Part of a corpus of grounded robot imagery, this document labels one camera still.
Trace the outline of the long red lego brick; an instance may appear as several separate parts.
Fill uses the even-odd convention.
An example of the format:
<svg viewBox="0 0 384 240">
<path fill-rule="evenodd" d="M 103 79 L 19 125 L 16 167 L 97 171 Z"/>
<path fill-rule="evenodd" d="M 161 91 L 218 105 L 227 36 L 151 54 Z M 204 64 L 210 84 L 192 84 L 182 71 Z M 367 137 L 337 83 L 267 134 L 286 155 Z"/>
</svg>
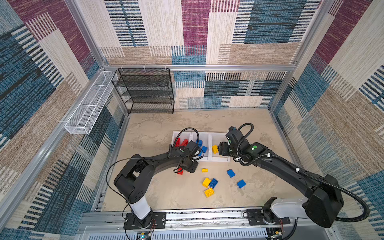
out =
<svg viewBox="0 0 384 240">
<path fill-rule="evenodd" d="M 181 144 L 181 139 L 180 138 L 177 138 L 176 139 L 176 142 L 175 142 L 175 147 L 179 147 Z"/>
</svg>

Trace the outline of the yellow large lego brick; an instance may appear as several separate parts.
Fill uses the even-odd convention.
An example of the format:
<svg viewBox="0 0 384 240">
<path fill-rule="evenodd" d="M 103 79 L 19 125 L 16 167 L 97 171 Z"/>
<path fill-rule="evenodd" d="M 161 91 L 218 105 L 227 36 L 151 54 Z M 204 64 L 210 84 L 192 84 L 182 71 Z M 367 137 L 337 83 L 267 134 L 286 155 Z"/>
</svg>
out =
<svg viewBox="0 0 384 240">
<path fill-rule="evenodd" d="M 212 151 L 213 151 L 213 154 L 218 154 L 219 153 L 218 146 L 217 145 L 213 145 L 212 146 Z"/>
</svg>

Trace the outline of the yellow lego brick bottom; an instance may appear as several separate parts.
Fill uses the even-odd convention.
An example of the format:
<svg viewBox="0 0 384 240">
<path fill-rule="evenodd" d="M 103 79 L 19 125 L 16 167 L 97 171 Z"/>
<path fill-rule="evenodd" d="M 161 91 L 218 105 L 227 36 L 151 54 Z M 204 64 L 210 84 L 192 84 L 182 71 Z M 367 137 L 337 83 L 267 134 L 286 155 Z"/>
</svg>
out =
<svg viewBox="0 0 384 240">
<path fill-rule="evenodd" d="M 211 179 L 209 178 L 205 178 L 202 185 L 205 187 L 205 188 L 209 188 L 210 186 L 210 183 L 211 183 Z"/>
</svg>

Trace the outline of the blue lego brick bottom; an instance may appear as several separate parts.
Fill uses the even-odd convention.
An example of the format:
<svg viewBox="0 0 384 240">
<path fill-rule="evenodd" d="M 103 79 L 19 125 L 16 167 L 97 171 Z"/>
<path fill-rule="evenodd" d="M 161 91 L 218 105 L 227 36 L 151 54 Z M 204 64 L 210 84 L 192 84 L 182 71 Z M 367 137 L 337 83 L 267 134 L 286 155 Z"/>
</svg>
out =
<svg viewBox="0 0 384 240">
<path fill-rule="evenodd" d="M 210 183 L 209 183 L 209 187 L 214 189 L 215 186 L 218 184 L 218 180 L 216 180 L 215 178 L 211 179 Z"/>
</svg>

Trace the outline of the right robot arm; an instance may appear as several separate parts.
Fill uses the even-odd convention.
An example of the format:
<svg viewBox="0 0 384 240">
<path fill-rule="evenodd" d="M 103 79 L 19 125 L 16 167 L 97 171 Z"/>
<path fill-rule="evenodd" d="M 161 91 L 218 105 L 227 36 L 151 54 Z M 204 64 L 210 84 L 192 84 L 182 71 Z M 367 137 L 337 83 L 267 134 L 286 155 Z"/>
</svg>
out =
<svg viewBox="0 0 384 240">
<path fill-rule="evenodd" d="M 278 219 L 303 218 L 330 228 L 344 205 L 338 181 L 330 175 L 322 177 L 302 170 L 258 142 L 250 144 L 247 137 L 248 134 L 244 135 L 239 128 L 230 127 L 227 141 L 219 144 L 219 154 L 232 157 L 244 167 L 266 170 L 304 196 L 302 200 L 270 198 L 261 210 L 264 222 L 271 225 Z"/>
</svg>

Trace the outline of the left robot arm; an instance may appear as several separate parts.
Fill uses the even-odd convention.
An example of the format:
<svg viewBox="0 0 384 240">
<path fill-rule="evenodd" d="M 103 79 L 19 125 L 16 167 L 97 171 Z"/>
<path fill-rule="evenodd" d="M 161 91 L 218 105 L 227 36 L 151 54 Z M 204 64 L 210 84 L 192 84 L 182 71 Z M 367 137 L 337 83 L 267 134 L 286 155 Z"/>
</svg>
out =
<svg viewBox="0 0 384 240">
<path fill-rule="evenodd" d="M 186 146 L 169 147 L 169 151 L 152 157 L 132 156 L 114 180 L 114 185 L 130 205 L 134 219 L 142 224 L 152 220 L 152 209 L 145 194 L 157 173 L 169 168 L 181 168 L 194 173 L 198 167 L 197 143 L 190 141 Z"/>
</svg>

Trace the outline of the white left plastic bin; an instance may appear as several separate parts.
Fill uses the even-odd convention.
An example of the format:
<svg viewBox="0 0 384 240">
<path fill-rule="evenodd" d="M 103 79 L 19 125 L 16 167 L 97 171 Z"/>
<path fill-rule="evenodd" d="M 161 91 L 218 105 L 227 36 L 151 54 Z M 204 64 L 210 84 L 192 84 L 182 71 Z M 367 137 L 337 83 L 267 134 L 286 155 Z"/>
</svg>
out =
<svg viewBox="0 0 384 240">
<path fill-rule="evenodd" d="M 173 136 L 172 136 L 172 141 L 171 141 L 172 156 L 173 157 L 179 157 L 180 154 L 184 154 L 187 151 L 187 146 L 186 147 L 181 147 L 181 146 L 175 147 L 175 142 L 176 142 L 177 138 L 181 139 L 181 143 L 184 141 L 184 139 L 188 139 L 189 142 L 193 139 L 193 133 L 192 132 L 186 131 L 186 132 L 183 132 L 179 137 L 177 137 L 179 133 L 180 132 L 173 131 Z"/>
</svg>

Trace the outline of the white middle plastic bin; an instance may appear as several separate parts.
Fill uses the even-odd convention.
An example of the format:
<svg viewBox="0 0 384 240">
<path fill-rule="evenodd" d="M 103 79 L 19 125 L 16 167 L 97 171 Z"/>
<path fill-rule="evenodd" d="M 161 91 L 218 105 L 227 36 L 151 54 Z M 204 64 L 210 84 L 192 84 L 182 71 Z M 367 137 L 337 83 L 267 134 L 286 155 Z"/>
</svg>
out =
<svg viewBox="0 0 384 240">
<path fill-rule="evenodd" d="M 211 162 L 212 159 L 212 138 L 210 133 L 199 132 L 200 140 L 203 141 L 202 146 L 206 146 L 208 148 L 207 152 L 204 154 L 204 157 L 200 159 L 200 162 Z"/>
</svg>

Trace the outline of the yellow flat lego plate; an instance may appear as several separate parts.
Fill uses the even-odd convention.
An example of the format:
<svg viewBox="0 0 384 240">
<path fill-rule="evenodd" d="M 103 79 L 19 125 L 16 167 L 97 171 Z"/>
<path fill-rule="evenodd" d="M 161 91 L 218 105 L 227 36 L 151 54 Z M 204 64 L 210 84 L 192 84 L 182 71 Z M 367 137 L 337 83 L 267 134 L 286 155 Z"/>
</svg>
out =
<svg viewBox="0 0 384 240">
<path fill-rule="evenodd" d="M 213 188 L 209 188 L 209 189 L 206 189 L 206 190 L 204 191 L 204 194 L 205 194 L 205 196 L 206 196 L 207 198 L 209 198 L 209 197 L 211 197 L 211 196 L 213 196 L 213 195 L 215 194 L 215 191 L 214 191 Z"/>
</svg>

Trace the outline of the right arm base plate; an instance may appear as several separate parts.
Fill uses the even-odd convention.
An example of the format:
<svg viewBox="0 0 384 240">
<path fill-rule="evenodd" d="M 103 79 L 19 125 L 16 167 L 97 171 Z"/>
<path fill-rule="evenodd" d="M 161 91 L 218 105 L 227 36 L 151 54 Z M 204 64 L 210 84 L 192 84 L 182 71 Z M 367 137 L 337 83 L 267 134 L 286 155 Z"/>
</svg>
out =
<svg viewBox="0 0 384 240">
<path fill-rule="evenodd" d="M 247 209 L 243 217 L 246 218 L 250 226 L 267 226 L 267 225 L 289 225 L 290 218 L 278 218 L 269 212 L 263 212 L 262 209 Z"/>
</svg>

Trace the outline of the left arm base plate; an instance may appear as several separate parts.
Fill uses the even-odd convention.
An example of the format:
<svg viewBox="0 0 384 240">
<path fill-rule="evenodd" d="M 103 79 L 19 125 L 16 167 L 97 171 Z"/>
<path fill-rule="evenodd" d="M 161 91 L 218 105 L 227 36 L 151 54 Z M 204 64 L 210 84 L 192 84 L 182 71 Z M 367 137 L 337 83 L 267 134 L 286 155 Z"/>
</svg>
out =
<svg viewBox="0 0 384 240">
<path fill-rule="evenodd" d="M 166 212 L 150 212 L 144 219 L 140 220 L 134 213 L 127 213 L 124 230 L 139 229 L 164 229 L 166 226 Z"/>
</svg>

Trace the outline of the aluminium mounting rail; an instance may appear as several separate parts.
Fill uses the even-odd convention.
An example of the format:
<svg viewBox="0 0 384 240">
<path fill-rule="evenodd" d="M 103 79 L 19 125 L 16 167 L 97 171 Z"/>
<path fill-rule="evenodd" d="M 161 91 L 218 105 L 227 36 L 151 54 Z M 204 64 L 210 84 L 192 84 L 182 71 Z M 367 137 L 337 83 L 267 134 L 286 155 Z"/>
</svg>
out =
<svg viewBox="0 0 384 240">
<path fill-rule="evenodd" d="M 289 225 L 250 226 L 243 217 L 247 209 L 212 208 L 159 210 L 166 212 L 164 229 L 124 230 L 121 212 L 85 213 L 77 240 L 340 240 L 337 228 L 325 229 L 309 219 L 290 218 Z"/>
</svg>

